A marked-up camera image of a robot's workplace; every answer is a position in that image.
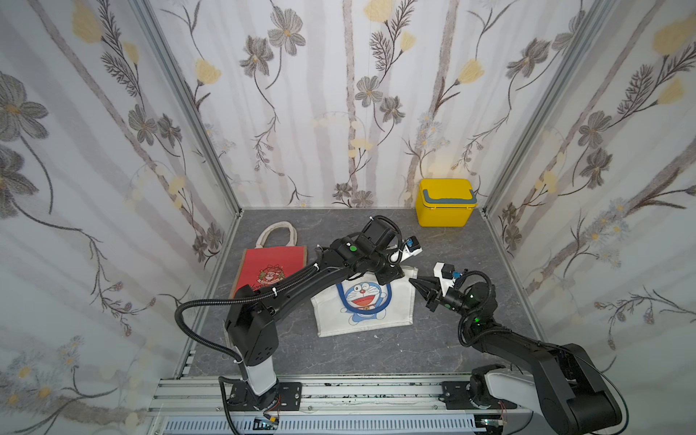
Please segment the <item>white Doraemon canvas bag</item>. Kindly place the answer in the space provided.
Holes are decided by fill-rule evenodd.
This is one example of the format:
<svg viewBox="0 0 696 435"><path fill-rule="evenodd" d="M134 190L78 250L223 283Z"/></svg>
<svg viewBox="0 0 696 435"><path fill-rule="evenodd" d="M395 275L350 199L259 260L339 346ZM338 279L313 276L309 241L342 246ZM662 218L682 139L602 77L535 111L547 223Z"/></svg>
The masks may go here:
<svg viewBox="0 0 696 435"><path fill-rule="evenodd" d="M312 297L318 336L356 334L410 326L416 290L410 283L418 269L405 266L404 276L381 285L373 274L330 286Z"/></svg>

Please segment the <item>red Christmas jute bag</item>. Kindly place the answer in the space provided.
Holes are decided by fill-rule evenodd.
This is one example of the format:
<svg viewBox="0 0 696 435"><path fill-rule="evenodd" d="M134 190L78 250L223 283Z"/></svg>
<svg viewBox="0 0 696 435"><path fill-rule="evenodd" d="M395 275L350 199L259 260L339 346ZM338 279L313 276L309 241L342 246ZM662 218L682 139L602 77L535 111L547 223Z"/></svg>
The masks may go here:
<svg viewBox="0 0 696 435"><path fill-rule="evenodd" d="M266 246L268 237L277 230L285 229L289 234L283 246ZM307 250L298 246L297 229L288 221L280 221L265 228L255 246L244 251L237 280L229 296L234 298L244 286L259 290L290 277L306 266Z"/></svg>

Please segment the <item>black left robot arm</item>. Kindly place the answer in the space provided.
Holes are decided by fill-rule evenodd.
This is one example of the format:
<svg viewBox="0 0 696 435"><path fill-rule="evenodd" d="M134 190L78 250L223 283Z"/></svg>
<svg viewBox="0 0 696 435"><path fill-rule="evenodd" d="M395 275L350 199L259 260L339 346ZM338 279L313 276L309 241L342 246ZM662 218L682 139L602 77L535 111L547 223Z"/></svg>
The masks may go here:
<svg viewBox="0 0 696 435"><path fill-rule="evenodd" d="M392 282L405 277L402 261L420 248L382 215L364 228L318 249L317 259L273 285L244 286L230 300L224 329L246 390L259 402L277 394L272 356L279 346L277 323L300 303L328 290L352 315L380 315L393 299Z"/></svg>

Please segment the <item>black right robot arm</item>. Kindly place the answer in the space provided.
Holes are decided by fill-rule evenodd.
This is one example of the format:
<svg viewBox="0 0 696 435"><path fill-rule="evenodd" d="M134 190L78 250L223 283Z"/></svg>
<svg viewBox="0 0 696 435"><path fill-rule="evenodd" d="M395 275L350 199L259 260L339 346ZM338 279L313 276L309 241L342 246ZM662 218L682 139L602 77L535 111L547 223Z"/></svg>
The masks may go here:
<svg viewBox="0 0 696 435"><path fill-rule="evenodd" d="M453 280L416 277L410 282L429 310L442 306L459 315L460 345L518 367L517 372L491 369L480 377L490 397L541 414L557 434L627 429L625 398L583 347L534 340L496 321L496 288L485 273L466 270Z"/></svg>

